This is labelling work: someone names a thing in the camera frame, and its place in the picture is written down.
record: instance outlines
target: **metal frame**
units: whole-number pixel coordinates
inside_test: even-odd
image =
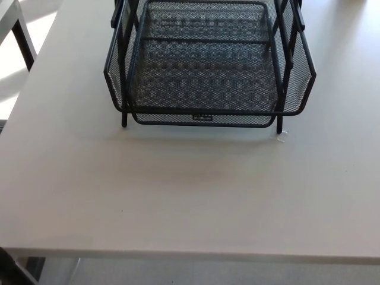
[[[314,70],[314,65],[311,60],[310,52],[306,43],[305,35],[303,34],[303,30],[305,28],[305,24],[303,22],[302,15],[300,13],[300,5],[302,4],[302,0],[294,0],[296,3],[293,3],[293,0],[282,0],[281,1],[281,7],[278,6],[278,1],[275,0],[274,2],[276,3],[276,12],[277,12],[277,18],[275,19],[274,25],[272,27],[269,26],[268,33],[270,35],[270,41],[255,41],[255,43],[259,44],[265,44],[268,45],[268,48],[270,47],[274,52],[272,52],[273,56],[273,63],[274,63],[274,69],[275,69],[275,77],[276,77],[276,84],[277,84],[277,92],[278,92],[278,102],[276,104],[276,107],[274,111],[240,111],[240,110],[210,110],[210,109],[181,109],[181,108],[168,108],[168,107],[155,107],[155,108],[150,108],[150,107],[138,107],[134,105],[134,102],[131,101],[131,98],[128,96],[128,89],[132,80],[132,75],[134,72],[135,68],[135,61],[137,57],[137,51],[140,45],[141,39],[150,39],[150,38],[145,38],[142,37],[142,30],[143,30],[143,25],[145,24],[145,15],[146,15],[146,9],[147,9],[147,4],[151,2],[152,0],[148,0],[147,3],[145,4],[144,7],[144,12],[142,13],[141,16],[141,22],[140,25],[141,27],[137,29],[137,26],[135,25],[135,28],[137,30],[137,36],[135,39],[134,43],[134,49],[132,52],[132,57],[131,57],[131,63],[129,65],[129,72],[126,76],[125,72],[125,57],[126,57],[126,50],[129,45],[129,40],[131,36],[131,31],[132,27],[135,24],[134,20],[137,18],[136,11],[137,11],[137,6],[138,6],[138,1],[133,1],[132,3],[129,0],[129,6],[131,7],[131,12],[129,13],[129,18],[128,18],[128,24],[125,30],[125,34],[122,34],[122,31],[119,30],[120,23],[122,21],[122,11],[125,9],[124,5],[126,5],[126,0],[119,0],[116,5],[116,10],[114,13],[114,17],[112,20],[112,26],[115,28],[114,32],[114,37],[112,40],[111,48],[116,42],[116,38],[118,40],[118,52],[119,52],[119,73],[120,73],[120,82],[121,82],[121,98],[122,98],[122,106],[118,106],[118,102],[116,100],[115,96],[115,91],[113,90],[112,87],[112,82],[110,81],[110,78],[107,74],[107,70],[110,67],[110,53],[108,54],[106,65],[104,68],[104,74],[106,77],[106,81],[109,87],[109,90],[112,95],[112,99],[114,102],[115,107],[117,110],[122,112],[122,126],[126,127],[127,126],[127,115],[128,113],[131,113],[134,119],[139,123],[139,124],[155,124],[155,125],[196,125],[196,126],[236,126],[236,127],[251,127],[251,128],[257,128],[257,127],[267,127],[271,125],[274,121],[275,118],[277,118],[277,133],[282,132],[282,124],[283,124],[283,116],[294,116],[298,115],[303,108],[305,107],[305,104],[307,102],[307,99],[309,97],[309,93],[311,91],[311,87],[314,83],[315,80],[315,70]],[[238,3],[238,4],[260,4],[265,7],[265,13],[268,19],[268,11],[267,7],[264,3],[262,2],[257,2],[257,1],[205,1],[205,0],[157,0],[160,2],[194,2],[194,3]],[[283,20],[283,12],[290,1],[292,5],[292,10],[294,14],[293,18],[293,25],[292,25],[292,32],[291,32],[291,39],[286,39],[286,33],[284,32],[284,20]],[[284,77],[280,78],[280,68],[278,65],[278,58],[276,55],[276,43],[274,41],[274,34],[277,32],[277,29],[280,29],[281,33],[281,39],[282,39],[282,44],[283,44],[283,49],[286,55],[286,67],[285,67],[285,72],[284,72]],[[310,71],[312,74],[312,79],[309,82],[308,87],[306,88],[306,91],[303,95],[302,99],[302,104],[301,107],[295,111],[295,112],[287,112],[284,111],[284,106],[286,103],[286,93],[287,93],[287,86],[289,83],[290,79],[290,71],[293,68],[293,53],[295,49],[295,43],[297,39],[297,33],[301,34],[301,39],[302,39],[302,44],[304,45],[305,53],[306,56],[308,57],[308,64],[310,67]],[[184,39],[183,41],[186,42],[194,42],[194,40],[188,40]],[[210,42],[211,40],[197,40],[197,42]],[[137,119],[136,114],[168,114],[168,115],[194,115],[194,114],[202,114],[202,115],[223,115],[223,116],[270,116],[272,119],[270,120],[269,124],[266,125],[253,125],[253,124],[217,124],[217,123],[199,123],[199,122],[194,122],[194,123],[188,123],[188,122],[141,122]]]
[[[0,248],[0,281],[15,285],[38,285],[37,280]]]

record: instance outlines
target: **white desk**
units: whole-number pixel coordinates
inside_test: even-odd
[[[122,129],[102,73],[113,1],[66,0],[0,137],[0,246],[380,263],[380,7],[336,2],[304,3],[318,76],[281,143],[274,128]]]

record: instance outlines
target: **black wire mesh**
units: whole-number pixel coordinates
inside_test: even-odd
[[[299,31],[286,99],[281,112],[278,111],[275,71],[277,68],[282,85],[286,59],[280,31],[273,29],[277,18],[274,3],[283,5],[284,30],[290,41],[296,28],[292,0],[151,1],[145,12],[145,1],[141,1],[137,9],[141,35],[135,42],[133,31],[129,46],[118,43],[125,40],[122,35],[130,13],[129,4],[121,1],[123,11],[105,75],[116,108],[134,113],[137,122],[265,127],[272,124],[276,115],[296,115],[305,106],[315,71],[305,36]],[[268,25],[275,45],[270,43]],[[128,78],[121,73],[129,74]],[[124,106],[123,96],[128,99]],[[199,112],[185,115],[181,110]],[[211,120],[197,119],[197,114],[215,110],[219,113],[210,116]],[[229,113],[240,111],[252,115]]]

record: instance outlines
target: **metal leg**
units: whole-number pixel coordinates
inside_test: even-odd
[[[31,70],[34,64],[34,60],[37,58],[37,53],[34,49],[33,43],[26,27],[26,23],[23,18],[19,18],[14,24],[12,31],[20,47],[21,53],[23,54],[26,67]]]
[[[2,248],[0,248],[0,281],[14,285],[38,285],[38,282]]]
[[[29,257],[25,269],[39,281],[44,264],[45,257]]]
[[[277,116],[277,129],[276,129],[278,135],[280,135],[283,132],[283,117],[278,115]]]
[[[122,112],[121,113],[121,125],[123,128],[125,128],[127,125],[127,119],[128,119],[128,113]]]

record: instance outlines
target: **floor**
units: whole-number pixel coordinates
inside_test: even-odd
[[[379,266],[48,259],[41,285],[375,285]]]
[[[62,0],[22,0],[21,6],[37,52],[54,21]],[[321,0],[321,5],[328,0]],[[329,0],[361,3],[365,0]],[[380,0],[368,0],[376,3]],[[7,119],[27,79],[21,53],[10,34],[0,46],[0,119]],[[253,262],[48,258],[42,285],[374,285],[380,284],[380,266],[297,265]]]

